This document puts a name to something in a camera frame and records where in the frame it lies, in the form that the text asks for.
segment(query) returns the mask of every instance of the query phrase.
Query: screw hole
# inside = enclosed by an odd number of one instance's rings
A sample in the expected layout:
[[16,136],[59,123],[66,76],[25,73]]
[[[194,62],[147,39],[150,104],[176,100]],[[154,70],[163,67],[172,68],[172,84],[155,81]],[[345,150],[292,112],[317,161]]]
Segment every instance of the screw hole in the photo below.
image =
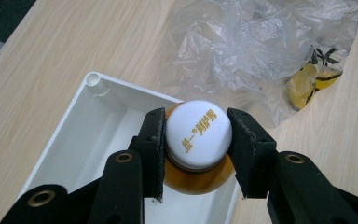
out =
[[96,73],[91,73],[86,77],[86,84],[93,87],[96,86],[100,82],[101,78]]
[[119,224],[120,222],[121,222],[121,215],[116,213],[107,217],[105,221],[106,224]]
[[49,203],[55,197],[55,192],[52,189],[46,189],[37,192],[29,200],[28,205],[31,207],[40,207]]
[[132,160],[132,155],[130,153],[121,153],[116,156],[117,162],[127,162]]
[[305,162],[304,159],[294,154],[287,155],[286,159],[292,163],[297,163],[297,164],[301,164]]

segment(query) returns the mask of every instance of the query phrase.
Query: wooden table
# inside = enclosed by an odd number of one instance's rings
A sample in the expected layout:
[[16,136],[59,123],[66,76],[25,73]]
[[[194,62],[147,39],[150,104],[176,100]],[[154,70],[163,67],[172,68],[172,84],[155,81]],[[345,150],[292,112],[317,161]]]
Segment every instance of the wooden table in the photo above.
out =
[[[89,71],[158,91],[173,0],[38,0],[0,51],[0,220],[15,202]],[[309,156],[358,195],[358,34],[344,75],[278,128],[279,150]],[[270,222],[265,200],[237,201],[232,223]]]

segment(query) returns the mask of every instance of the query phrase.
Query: white container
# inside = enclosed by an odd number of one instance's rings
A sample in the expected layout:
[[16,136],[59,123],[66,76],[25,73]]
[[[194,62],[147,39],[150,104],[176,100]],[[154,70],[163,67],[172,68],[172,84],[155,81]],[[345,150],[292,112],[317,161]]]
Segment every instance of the white container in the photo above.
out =
[[[20,196],[44,184],[62,185],[70,193],[101,177],[108,156],[128,148],[147,112],[180,102],[100,73],[87,74]],[[228,223],[237,191],[234,175],[203,195],[164,186],[163,203],[145,199],[145,224]]]

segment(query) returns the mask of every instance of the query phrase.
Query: clear plastic bag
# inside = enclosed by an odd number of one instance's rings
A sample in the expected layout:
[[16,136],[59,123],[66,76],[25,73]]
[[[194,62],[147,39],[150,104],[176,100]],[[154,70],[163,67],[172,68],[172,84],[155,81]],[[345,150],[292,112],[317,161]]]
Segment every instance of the clear plastic bag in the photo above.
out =
[[311,63],[315,92],[321,71],[342,73],[357,25],[358,0],[178,0],[159,85],[276,126],[299,109],[294,74]]

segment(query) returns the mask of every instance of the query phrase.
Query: crumpled plastic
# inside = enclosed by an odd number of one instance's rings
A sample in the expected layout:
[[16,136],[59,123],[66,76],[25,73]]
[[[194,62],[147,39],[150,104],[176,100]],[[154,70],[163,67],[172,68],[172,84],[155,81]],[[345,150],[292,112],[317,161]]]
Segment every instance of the crumpled plastic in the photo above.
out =
[[309,63],[342,71],[357,26],[358,0],[178,0],[159,86],[277,126],[298,110],[290,78]]

